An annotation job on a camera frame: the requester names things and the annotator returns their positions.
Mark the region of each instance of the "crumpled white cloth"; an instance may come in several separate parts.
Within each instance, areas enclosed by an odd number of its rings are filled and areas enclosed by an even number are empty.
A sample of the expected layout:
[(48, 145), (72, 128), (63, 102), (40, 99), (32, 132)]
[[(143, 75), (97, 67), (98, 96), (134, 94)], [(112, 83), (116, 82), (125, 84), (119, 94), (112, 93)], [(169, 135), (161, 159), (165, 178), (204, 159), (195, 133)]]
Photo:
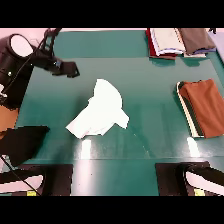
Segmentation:
[(88, 106), (66, 128), (81, 139), (86, 135), (104, 135), (115, 123), (126, 129), (128, 121), (118, 90), (108, 81), (97, 79)]

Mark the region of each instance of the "table surface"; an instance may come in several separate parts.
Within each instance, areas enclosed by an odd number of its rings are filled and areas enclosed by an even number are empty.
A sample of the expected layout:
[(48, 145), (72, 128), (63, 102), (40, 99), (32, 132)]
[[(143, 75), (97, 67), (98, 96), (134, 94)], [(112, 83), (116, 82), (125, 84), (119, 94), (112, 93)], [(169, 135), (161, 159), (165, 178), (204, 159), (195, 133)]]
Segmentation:
[[(158, 195), (157, 162), (209, 161), (224, 171), (224, 136), (194, 142), (175, 93), (178, 81), (212, 78), (223, 95), (219, 56), (168, 61), (149, 59), (147, 51), (144, 31), (59, 34), (55, 54), (74, 60), (81, 76), (34, 69), (16, 127), (47, 125), (50, 132), (26, 163), (73, 163), (71, 195)], [(80, 140), (65, 127), (87, 106), (98, 78), (121, 93), (128, 128), (114, 125), (104, 136)], [(91, 149), (83, 159), (87, 139)]]

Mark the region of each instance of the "green mat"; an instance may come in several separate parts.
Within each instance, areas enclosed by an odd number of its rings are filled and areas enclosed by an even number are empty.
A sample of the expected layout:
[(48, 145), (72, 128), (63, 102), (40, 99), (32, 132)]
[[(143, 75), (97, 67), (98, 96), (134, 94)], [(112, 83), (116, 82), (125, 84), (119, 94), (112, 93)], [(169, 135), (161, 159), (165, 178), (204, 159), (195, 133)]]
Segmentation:
[[(175, 94), (176, 83), (213, 78), (223, 94), (210, 60), (199, 61), (200, 66), (190, 66), (181, 58), (175, 62), (148, 58), (74, 60), (81, 73), (75, 79), (34, 69), (16, 126), (47, 125), (51, 130), (29, 163), (72, 163), (81, 158), (83, 140), (65, 127), (87, 106), (97, 78), (108, 80), (119, 90), (130, 121), (126, 130), (114, 125), (103, 137), (86, 137), (92, 142), (91, 159), (191, 157), (190, 130)], [(197, 144), (201, 157), (224, 156), (224, 137), (201, 139)]]
[(62, 32), (55, 40), (59, 58), (148, 57), (145, 31)]

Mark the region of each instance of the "wooden floor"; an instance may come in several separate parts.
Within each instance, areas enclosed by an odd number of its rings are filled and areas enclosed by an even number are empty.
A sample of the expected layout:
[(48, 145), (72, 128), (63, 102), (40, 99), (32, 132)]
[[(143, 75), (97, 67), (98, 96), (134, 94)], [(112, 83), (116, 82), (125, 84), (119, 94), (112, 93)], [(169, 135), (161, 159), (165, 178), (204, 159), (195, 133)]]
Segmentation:
[[(7, 128), (14, 128), (18, 117), (18, 109), (10, 111), (7, 108), (0, 106), (0, 132)], [(3, 161), (0, 159), (0, 172), (2, 171)]]

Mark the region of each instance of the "yellow sticker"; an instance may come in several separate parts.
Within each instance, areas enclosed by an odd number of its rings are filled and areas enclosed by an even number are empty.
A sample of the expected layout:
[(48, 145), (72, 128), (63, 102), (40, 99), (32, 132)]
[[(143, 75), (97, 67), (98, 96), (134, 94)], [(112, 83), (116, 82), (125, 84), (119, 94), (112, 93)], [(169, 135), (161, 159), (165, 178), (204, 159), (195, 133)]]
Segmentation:
[(27, 191), (27, 196), (37, 196), (35, 191)]
[(195, 196), (205, 196), (204, 190), (197, 189), (197, 188), (194, 189), (194, 194)]

